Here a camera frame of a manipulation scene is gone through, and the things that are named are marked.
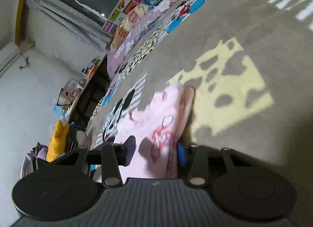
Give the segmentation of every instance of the pillow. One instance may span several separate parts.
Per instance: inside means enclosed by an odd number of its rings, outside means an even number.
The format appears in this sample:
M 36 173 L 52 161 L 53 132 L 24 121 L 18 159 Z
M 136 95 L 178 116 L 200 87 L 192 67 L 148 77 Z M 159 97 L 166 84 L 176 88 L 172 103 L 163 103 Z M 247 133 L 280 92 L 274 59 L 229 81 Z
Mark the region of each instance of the pillow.
M 49 149 L 47 153 L 47 162 L 52 162 L 59 155 L 64 153 L 65 145 L 66 145 L 66 135 L 69 130 L 69 124 L 63 126 L 60 120 L 57 121 L 55 125 L 55 129 L 49 143 Z
M 135 27 L 136 24 L 140 21 L 140 19 L 147 13 L 148 6 L 139 4 L 137 5 L 127 17 L 122 21 L 120 26 L 117 27 L 115 37 L 111 44 L 111 50 L 116 52 L 121 44 L 124 42 L 128 33 Z

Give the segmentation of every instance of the purple blanket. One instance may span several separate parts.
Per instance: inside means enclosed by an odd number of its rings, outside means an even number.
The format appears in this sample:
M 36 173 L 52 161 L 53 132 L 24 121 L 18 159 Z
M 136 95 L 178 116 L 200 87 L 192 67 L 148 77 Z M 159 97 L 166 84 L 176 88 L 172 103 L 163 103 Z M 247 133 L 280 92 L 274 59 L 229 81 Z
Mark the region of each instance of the purple blanket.
M 161 17 L 175 2 L 178 0 L 163 0 L 154 9 L 149 10 L 146 15 L 138 22 L 138 24 L 127 35 L 122 45 L 116 53 L 109 51 L 108 59 L 108 74 L 113 79 L 119 65 L 123 62 L 125 56 L 133 49 L 135 44 L 141 37 L 150 29 L 154 22 Z

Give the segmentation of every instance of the silver screw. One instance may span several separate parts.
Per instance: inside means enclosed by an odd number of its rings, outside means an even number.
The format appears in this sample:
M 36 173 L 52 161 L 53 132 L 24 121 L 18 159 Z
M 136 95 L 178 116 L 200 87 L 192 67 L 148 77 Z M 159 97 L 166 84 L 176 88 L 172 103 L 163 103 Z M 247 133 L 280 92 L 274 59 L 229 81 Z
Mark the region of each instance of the silver screw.
M 195 177 L 190 179 L 189 182 L 193 185 L 203 185 L 205 180 L 203 178 Z
M 109 186 L 117 185 L 120 182 L 118 178 L 107 178 L 104 183 Z

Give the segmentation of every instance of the yellow cheese pattern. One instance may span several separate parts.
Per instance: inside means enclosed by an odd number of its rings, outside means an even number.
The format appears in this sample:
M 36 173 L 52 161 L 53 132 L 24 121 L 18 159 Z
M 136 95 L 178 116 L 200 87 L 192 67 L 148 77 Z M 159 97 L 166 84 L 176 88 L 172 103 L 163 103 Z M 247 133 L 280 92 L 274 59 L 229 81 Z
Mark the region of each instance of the yellow cheese pattern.
M 194 120 L 187 127 L 187 133 L 191 135 L 189 139 L 193 142 L 196 142 L 195 132 L 201 127 L 210 127 L 212 135 L 216 136 L 218 132 L 273 105 L 273 98 L 248 55 L 244 55 L 242 58 L 242 65 L 245 69 L 240 75 L 222 74 L 226 67 L 226 62 L 235 53 L 243 50 L 235 38 L 225 43 L 220 41 L 216 48 L 207 51 L 196 59 L 196 65 L 192 71 L 186 72 L 182 70 L 168 81 L 168 83 L 179 81 L 184 84 L 191 79 L 202 79 L 200 86 L 196 89 L 194 99 Z M 211 58 L 216 58 L 216 56 L 218 58 L 213 65 L 207 69 L 203 69 L 203 66 L 201 68 L 201 63 Z M 208 74 L 214 74 L 214 76 L 209 82 L 206 82 Z M 247 105 L 247 97 L 250 90 L 261 92 L 261 95 Z M 216 107 L 217 99 L 221 96 L 227 96 L 230 102 L 226 106 Z

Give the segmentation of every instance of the cartoon bedsheet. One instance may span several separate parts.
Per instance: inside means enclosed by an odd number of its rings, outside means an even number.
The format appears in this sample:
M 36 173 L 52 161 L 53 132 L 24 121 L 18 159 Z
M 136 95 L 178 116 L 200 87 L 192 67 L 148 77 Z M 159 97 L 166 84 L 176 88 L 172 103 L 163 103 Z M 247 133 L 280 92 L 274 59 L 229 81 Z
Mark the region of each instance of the cartoon bedsheet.
M 128 53 L 114 94 L 88 126 L 92 144 L 179 81 L 195 89 L 185 143 L 231 147 L 283 174 L 298 193 L 291 219 L 309 227 L 313 0 L 204 0 L 191 13 L 196 1 L 179 0 Z

